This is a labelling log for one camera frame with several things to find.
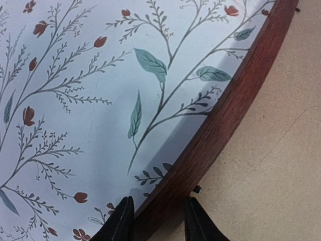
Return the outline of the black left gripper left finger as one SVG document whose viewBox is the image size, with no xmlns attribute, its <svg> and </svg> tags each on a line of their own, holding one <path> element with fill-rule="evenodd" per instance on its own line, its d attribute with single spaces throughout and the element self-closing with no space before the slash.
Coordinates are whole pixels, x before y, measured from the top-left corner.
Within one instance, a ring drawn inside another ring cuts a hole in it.
<svg viewBox="0 0 321 241">
<path fill-rule="evenodd" d="M 90 241 L 133 241 L 134 240 L 133 197 L 124 197 L 113 214 Z"/>
</svg>

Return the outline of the red-brown wooden picture frame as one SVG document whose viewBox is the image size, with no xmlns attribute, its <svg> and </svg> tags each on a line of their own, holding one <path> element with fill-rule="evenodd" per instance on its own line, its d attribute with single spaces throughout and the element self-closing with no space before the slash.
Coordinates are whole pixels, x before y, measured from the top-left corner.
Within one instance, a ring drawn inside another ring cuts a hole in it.
<svg viewBox="0 0 321 241">
<path fill-rule="evenodd" d="M 197 199 L 230 240 L 320 240 L 320 1 L 281 50 Z"/>
</svg>

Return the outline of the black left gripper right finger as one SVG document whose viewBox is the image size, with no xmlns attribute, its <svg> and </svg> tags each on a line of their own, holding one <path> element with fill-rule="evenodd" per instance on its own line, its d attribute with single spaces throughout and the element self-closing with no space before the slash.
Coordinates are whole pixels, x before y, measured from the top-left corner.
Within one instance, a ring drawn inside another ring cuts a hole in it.
<svg viewBox="0 0 321 241">
<path fill-rule="evenodd" d="M 185 199 L 184 225 L 186 241 L 229 241 L 195 197 Z"/>
</svg>

